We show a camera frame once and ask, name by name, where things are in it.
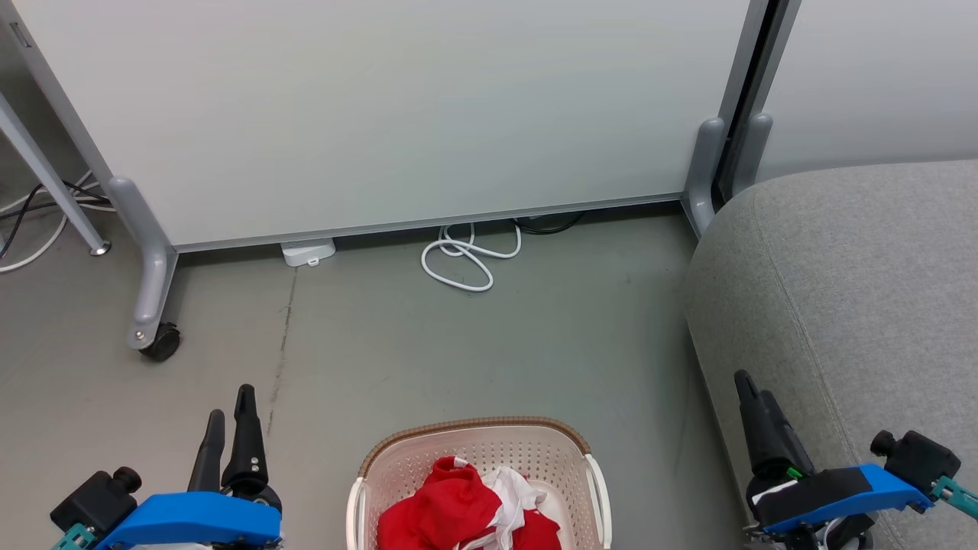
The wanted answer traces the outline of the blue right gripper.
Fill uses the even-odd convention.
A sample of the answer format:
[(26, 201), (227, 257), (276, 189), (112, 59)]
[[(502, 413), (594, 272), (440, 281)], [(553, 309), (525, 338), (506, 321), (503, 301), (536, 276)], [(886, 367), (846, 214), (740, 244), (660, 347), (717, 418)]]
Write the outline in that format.
[(878, 465), (836, 467), (816, 473), (772, 391), (759, 390), (746, 370), (734, 373), (734, 383), (753, 476), (772, 476), (769, 421), (779, 454), (795, 469), (789, 469), (785, 483), (748, 495), (746, 501), (756, 522), (749, 529), (749, 548), (857, 549), (869, 535), (878, 512), (911, 508), (923, 514), (933, 507), (930, 497)]

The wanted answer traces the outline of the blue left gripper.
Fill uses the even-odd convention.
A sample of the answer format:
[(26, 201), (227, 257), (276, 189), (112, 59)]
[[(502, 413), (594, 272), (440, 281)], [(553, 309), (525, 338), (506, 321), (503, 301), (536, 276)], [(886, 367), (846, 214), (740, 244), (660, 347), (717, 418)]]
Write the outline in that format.
[(97, 549), (132, 549), (137, 545), (242, 543), (263, 548), (282, 539), (282, 514), (273, 507), (233, 494), (259, 494), (269, 483), (264, 432), (257, 413), (255, 388), (242, 384), (233, 412), (235, 434), (221, 477), (225, 415), (211, 410), (205, 435), (193, 463), (189, 492), (156, 494), (96, 545)]

